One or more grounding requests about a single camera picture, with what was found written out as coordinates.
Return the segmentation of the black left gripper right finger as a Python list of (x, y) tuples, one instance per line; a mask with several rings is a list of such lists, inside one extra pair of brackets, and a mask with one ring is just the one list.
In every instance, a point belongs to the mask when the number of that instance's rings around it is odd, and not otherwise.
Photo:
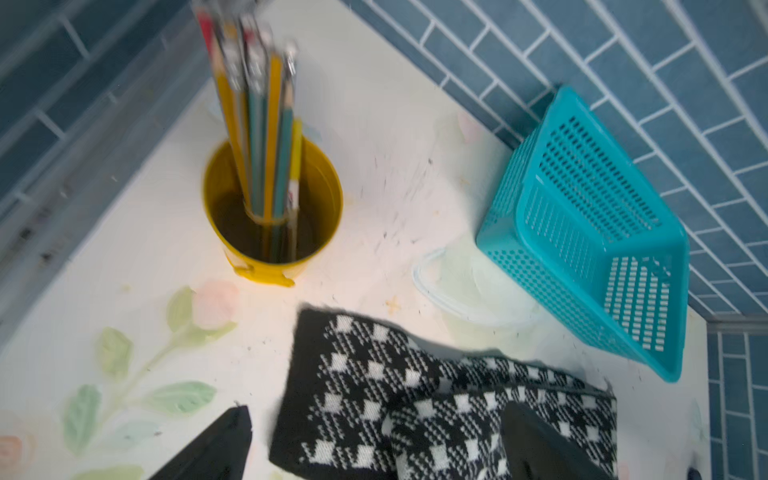
[(523, 404), (512, 402), (503, 410), (501, 439), (512, 479), (611, 479)]

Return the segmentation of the teal plastic mesh basket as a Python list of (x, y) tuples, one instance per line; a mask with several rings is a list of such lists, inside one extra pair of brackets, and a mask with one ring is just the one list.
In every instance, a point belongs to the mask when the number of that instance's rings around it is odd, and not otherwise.
[(476, 244), (583, 343), (678, 381), (687, 234), (572, 89), (514, 151)]

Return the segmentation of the black white smiley scarf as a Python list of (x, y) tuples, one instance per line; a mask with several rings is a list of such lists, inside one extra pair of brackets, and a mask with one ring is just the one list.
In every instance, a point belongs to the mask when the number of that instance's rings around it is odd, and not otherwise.
[(512, 479), (501, 439), (512, 402), (617, 477), (611, 392), (542, 364), (440, 355), (397, 327), (307, 306), (269, 459), (304, 479)]

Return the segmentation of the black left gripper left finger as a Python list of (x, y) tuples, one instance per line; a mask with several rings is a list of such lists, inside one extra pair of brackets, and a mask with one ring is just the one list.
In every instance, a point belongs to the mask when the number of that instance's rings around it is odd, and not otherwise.
[(227, 409), (151, 480), (242, 479), (252, 442), (246, 405)]

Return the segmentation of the floral table mat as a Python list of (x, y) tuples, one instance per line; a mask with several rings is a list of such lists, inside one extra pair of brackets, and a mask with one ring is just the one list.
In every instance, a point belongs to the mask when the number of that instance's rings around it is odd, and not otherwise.
[(623, 479), (711, 475), (705, 321), (687, 318), (675, 383), (588, 347), (477, 251), (473, 238), (510, 157), (384, 39), (336, 1), (278, 1), (273, 31), (300, 49), (309, 136), (341, 180), (340, 226), (291, 287), (238, 276), (203, 208), (223, 142), (200, 29), (151, 72), (170, 92), (147, 117), (163, 138), (35, 298), (1, 349), (5, 479), (150, 477), (227, 408), (245, 404), (249, 479), (269, 462), (298, 310), (380, 319), (433, 352), (540, 361), (618, 400)]

